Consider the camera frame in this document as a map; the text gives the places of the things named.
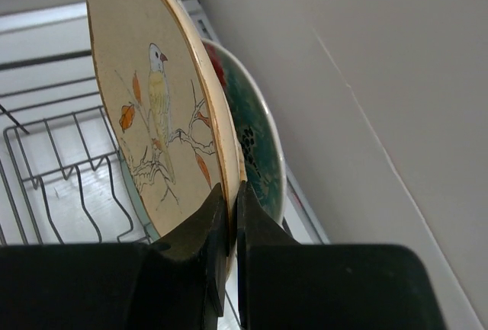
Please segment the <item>beige plate bird painting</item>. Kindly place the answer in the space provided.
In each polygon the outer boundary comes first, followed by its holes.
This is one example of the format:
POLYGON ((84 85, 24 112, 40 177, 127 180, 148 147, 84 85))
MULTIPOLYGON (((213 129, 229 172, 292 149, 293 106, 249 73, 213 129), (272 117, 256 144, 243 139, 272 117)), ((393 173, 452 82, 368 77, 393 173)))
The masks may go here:
POLYGON ((176 0, 86 0, 102 103, 141 207, 159 235, 218 187, 236 243, 236 130, 200 34, 176 0))

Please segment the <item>red plate teal flower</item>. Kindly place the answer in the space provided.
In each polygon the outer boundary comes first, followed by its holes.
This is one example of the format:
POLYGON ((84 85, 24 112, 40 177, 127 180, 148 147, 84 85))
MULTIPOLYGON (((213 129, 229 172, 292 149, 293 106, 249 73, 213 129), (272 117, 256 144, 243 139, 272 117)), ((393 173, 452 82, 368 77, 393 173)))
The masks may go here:
POLYGON ((248 69, 229 50, 203 39, 233 118, 248 181, 264 211, 277 223, 287 192, 284 153, 275 120, 248 69))

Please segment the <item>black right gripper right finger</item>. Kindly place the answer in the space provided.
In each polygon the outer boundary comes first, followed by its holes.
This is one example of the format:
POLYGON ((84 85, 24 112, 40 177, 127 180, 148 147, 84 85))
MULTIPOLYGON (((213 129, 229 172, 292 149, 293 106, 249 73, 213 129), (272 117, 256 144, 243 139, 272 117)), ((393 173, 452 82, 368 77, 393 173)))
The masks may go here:
POLYGON ((261 207, 236 201, 239 317, 244 329, 443 329, 424 264, 390 244, 305 245, 261 207))

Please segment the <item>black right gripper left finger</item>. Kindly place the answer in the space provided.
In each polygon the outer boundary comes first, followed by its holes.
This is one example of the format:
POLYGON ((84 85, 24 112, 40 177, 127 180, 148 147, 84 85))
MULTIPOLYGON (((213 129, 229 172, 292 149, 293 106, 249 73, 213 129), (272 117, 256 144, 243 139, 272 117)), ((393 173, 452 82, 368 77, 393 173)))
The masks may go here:
POLYGON ((142 242, 1 250, 3 329, 214 329, 223 314, 227 209, 216 185, 169 234, 142 242))

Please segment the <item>pale green glass plate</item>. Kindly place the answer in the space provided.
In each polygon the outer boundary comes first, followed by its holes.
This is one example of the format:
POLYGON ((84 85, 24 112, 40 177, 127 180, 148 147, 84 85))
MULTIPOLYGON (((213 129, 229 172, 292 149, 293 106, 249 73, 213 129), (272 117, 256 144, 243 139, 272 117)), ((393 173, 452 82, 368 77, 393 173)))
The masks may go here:
POLYGON ((119 158, 120 169, 125 187, 127 189, 127 193, 132 203, 134 212, 137 215, 138 220, 140 221, 140 224, 144 231, 144 239, 148 242, 154 242, 160 237, 160 235, 157 233, 154 225, 149 219, 149 216, 137 192, 136 186, 130 176, 128 165, 120 149, 118 149, 117 151, 117 157, 119 158))

